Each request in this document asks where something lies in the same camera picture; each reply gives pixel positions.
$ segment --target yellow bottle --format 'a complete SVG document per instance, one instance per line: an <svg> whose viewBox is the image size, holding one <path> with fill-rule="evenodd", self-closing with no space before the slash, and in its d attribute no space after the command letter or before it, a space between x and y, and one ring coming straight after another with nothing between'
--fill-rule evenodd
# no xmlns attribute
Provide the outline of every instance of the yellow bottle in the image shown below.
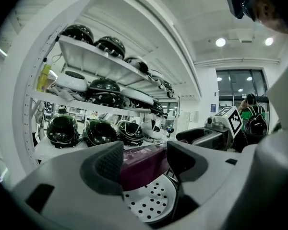
<svg viewBox="0 0 288 230"><path fill-rule="evenodd" d="M45 85L46 85L49 71L51 69L51 65L52 65L52 60L47 59L45 65L43 67L43 70L42 70L40 76L38 77L37 88L36 88L37 91L40 91L40 92L45 91Z"/></svg>

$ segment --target backpack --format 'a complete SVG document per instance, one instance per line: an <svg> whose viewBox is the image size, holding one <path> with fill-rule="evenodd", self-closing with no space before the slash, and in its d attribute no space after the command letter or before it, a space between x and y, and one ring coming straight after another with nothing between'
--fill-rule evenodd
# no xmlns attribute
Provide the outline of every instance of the backpack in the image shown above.
<svg viewBox="0 0 288 230"><path fill-rule="evenodd" d="M254 108L251 106L252 109L249 109L251 112L251 117L245 122L245 132L254 135L266 135L267 134L267 123L262 115L262 107L260 106L260 113L256 113Z"/></svg>

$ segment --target green shirt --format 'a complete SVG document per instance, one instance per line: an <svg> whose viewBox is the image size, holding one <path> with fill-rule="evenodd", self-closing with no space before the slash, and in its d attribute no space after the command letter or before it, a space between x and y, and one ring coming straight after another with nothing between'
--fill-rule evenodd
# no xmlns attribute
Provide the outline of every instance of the green shirt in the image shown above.
<svg viewBox="0 0 288 230"><path fill-rule="evenodd" d="M258 106L258 105L252 105L249 108L244 108L240 111L240 117L243 120L243 124L249 120L249 118L251 116L253 116L254 114L258 114L261 113L263 115L263 118L265 118L265 111L264 108L262 106Z"/></svg>

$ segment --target purple cloth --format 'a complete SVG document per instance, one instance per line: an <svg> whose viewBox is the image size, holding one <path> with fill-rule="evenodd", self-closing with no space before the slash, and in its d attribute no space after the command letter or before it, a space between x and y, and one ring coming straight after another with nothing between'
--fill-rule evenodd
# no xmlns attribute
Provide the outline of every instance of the purple cloth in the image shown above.
<svg viewBox="0 0 288 230"><path fill-rule="evenodd" d="M119 183L124 191L134 190L151 183L168 169L166 143L125 150Z"/></svg>

